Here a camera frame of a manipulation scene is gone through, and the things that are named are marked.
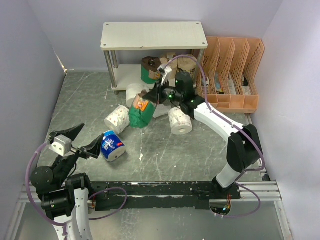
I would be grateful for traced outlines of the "red-dotted paper roll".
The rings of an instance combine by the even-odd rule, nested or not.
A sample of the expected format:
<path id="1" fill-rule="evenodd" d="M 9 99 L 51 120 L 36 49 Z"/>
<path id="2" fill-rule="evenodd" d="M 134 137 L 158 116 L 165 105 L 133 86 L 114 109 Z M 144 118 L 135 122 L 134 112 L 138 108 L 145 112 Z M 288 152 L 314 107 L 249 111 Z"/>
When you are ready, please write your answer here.
<path id="1" fill-rule="evenodd" d="M 173 107 L 168 112 L 168 119 L 173 135 L 185 135 L 193 130 L 191 118 L 178 107 Z"/>
<path id="2" fill-rule="evenodd" d="M 104 119 L 104 123 L 110 130 L 119 135 L 130 124 L 129 109 L 123 105 L 119 105 Z"/>

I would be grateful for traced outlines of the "tan paper roll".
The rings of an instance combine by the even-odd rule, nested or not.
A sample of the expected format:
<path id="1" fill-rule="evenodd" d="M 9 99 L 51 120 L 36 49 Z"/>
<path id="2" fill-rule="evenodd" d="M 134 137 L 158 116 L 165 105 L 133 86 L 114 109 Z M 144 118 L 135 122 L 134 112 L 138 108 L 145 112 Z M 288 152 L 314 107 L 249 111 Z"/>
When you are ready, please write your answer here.
<path id="1" fill-rule="evenodd" d="M 188 72 L 192 79 L 194 79 L 197 66 L 197 58 L 191 54 L 186 56 L 180 55 L 177 59 L 177 73 Z"/>

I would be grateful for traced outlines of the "red-dotted paper roll left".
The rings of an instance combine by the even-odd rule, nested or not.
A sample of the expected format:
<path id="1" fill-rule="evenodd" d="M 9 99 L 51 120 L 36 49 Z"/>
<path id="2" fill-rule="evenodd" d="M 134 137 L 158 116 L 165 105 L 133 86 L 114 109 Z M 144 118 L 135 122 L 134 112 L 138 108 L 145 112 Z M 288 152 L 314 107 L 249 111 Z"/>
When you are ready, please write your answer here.
<path id="1" fill-rule="evenodd" d="M 130 124 L 129 109 L 123 105 L 119 105 L 104 119 L 104 123 L 110 130 L 119 135 Z"/>

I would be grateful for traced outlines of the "red-dotted paper roll right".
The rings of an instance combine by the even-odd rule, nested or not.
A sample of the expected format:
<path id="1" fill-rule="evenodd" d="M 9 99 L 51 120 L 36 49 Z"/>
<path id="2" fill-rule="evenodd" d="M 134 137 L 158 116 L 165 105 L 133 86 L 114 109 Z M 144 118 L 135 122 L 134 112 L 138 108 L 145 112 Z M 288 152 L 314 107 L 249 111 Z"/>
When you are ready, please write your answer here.
<path id="1" fill-rule="evenodd" d="M 173 135 L 185 135 L 193 130 L 191 118 L 178 107 L 173 107 L 168 112 L 168 119 Z"/>

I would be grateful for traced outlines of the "white two-tier shelf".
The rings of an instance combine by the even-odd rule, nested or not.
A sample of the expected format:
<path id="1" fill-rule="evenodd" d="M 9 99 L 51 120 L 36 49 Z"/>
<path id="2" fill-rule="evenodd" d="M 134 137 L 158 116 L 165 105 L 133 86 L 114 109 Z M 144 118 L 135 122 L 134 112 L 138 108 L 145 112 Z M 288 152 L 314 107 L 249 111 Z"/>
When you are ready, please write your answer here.
<path id="1" fill-rule="evenodd" d="M 119 51 L 199 50 L 201 63 L 208 42 L 201 22 L 106 22 L 100 48 L 104 53 L 114 94 L 124 92 L 130 84 L 141 84 L 140 64 L 119 64 Z"/>

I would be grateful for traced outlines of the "green roll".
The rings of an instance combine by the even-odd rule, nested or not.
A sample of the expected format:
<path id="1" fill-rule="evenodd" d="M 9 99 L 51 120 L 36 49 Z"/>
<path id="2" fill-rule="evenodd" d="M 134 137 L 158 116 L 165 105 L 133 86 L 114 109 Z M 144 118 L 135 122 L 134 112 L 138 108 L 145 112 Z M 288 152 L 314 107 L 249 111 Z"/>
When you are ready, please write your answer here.
<path id="1" fill-rule="evenodd" d="M 156 111 L 157 105 L 143 98 L 146 94 L 146 90 L 138 93 L 129 109 L 129 125 L 132 128 L 143 129 L 148 126 Z"/>
<path id="2" fill-rule="evenodd" d="M 141 60 L 141 80 L 148 84 L 154 84 L 161 74 L 158 71 L 161 61 L 158 57 L 147 56 Z"/>

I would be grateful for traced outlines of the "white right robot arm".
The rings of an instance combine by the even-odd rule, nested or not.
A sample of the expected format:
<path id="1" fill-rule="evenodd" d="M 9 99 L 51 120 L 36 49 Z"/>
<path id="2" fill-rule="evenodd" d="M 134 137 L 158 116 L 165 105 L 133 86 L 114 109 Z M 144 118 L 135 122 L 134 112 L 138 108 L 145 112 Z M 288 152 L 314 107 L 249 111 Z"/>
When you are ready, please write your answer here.
<path id="1" fill-rule="evenodd" d="M 262 159 L 263 151 L 257 128 L 232 121 L 217 111 L 206 100 L 196 94 L 190 74 L 179 72 L 175 77 L 175 86 L 169 86 L 158 80 L 153 89 L 143 98 L 154 104 L 162 104 L 166 100 L 177 102 L 181 111 L 190 118 L 201 122 L 220 135 L 227 143 L 227 164 L 212 180 L 212 193 L 223 199 L 233 185 L 246 170 Z"/>

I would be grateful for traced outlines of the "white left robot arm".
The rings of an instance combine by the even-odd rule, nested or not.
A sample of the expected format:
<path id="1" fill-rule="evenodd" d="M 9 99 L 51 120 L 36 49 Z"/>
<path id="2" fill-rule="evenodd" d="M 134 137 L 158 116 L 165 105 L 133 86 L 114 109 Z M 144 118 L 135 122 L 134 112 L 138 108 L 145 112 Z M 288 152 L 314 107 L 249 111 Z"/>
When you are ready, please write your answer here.
<path id="1" fill-rule="evenodd" d="M 86 173 L 71 174 L 78 159 L 98 158 L 104 135 L 99 135 L 90 144 L 74 147 L 84 123 L 66 130 L 52 131 L 48 140 L 35 151 L 28 163 L 25 187 L 30 203 L 35 201 L 30 187 L 34 186 L 41 207 L 36 211 L 55 229 L 60 240 L 91 240 L 88 200 L 94 188 Z M 42 150 L 48 148 L 57 154 L 51 166 L 32 165 Z"/>

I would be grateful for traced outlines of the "orange plastic file organizer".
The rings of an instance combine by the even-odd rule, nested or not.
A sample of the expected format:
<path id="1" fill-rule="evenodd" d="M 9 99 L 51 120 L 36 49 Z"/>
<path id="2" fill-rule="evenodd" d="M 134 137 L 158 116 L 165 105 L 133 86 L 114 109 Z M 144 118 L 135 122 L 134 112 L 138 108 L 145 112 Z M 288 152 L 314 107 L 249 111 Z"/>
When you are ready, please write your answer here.
<path id="1" fill-rule="evenodd" d="M 259 94 L 255 76 L 265 46 L 260 38 L 208 36 L 202 67 L 208 85 L 197 75 L 196 91 L 207 97 L 218 111 L 253 114 L 258 109 Z"/>

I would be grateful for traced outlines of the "blue wrapped tissue roll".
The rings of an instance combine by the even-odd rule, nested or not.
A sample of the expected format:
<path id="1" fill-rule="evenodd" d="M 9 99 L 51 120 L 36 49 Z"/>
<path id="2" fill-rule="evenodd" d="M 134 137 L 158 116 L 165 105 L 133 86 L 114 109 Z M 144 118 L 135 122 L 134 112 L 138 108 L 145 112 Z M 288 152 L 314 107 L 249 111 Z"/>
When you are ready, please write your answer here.
<path id="1" fill-rule="evenodd" d="M 104 133 L 100 152 L 107 162 L 113 162 L 126 152 L 126 146 L 113 130 L 109 130 Z"/>

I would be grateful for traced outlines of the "tan roll with tail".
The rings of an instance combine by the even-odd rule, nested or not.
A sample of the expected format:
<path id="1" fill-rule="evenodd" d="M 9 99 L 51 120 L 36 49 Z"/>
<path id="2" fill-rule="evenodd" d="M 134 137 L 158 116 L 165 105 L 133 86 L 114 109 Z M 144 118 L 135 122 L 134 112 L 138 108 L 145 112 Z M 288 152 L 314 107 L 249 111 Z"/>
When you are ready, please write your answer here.
<path id="1" fill-rule="evenodd" d="M 175 52 L 167 52 L 164 53 L 161 57 L 160 57 L 160 61 L 162 64 L 167 64 L 169 61 L 171 61 L 174 57 L 176 57 L 177 54 Z M 169 75 L 169 80 L 173 80 L 177 74 L 177 70 L 178 70 L 178 60 L 174 60 L 173 62 L 171 62 L 169 64 L 170 68 L 172 69 L 172 72 Z"/>

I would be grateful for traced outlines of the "plain white paper roll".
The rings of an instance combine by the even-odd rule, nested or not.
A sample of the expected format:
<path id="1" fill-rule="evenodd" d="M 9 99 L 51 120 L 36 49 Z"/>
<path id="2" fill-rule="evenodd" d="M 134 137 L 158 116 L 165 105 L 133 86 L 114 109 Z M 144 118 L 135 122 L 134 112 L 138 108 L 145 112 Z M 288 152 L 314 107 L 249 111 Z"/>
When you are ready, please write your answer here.
<path id="1" fill-rule="evenodd" d="M 149 92 L 150 89 L 147 85 L 144 84 L 138 84 L 138 83 L 133 83 L 130 84 L 127 88 L 126 88 L 126 105 L 128 108 L 130 108 L 136 98 L 137 94 L 140 94 L 141 92 Z M 153 118 L 156 119 L 158 117 L 167 115 L 169 113 L 169 111 L 171 110 L 171 106 L 167 106 L 164 104 L 160 104 L 156 107 L 155 112 L 153 114 Z"/>

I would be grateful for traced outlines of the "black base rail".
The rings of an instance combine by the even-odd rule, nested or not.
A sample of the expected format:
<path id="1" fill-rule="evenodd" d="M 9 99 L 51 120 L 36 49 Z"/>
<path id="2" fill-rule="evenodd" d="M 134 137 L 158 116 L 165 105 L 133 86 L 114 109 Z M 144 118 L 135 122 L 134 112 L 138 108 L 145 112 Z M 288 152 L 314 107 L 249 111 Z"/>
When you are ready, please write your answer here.
<path id="1" fill-rule="evenodd" d="M 239 187 L 233 184 L 227 190 L 220 190 L 211 181 L 171 181 L 171 182 L 124 182 L 92 181 L 95 193 L 120 187 L 110 192 L 100 193 L 95 199 L 96 211 L 116 210 L 121 205 L 124 209 L 153 208 L 195 208 L 208 210 L 210 201 L 226 203 L 228 196 L 239 200 Z"/>

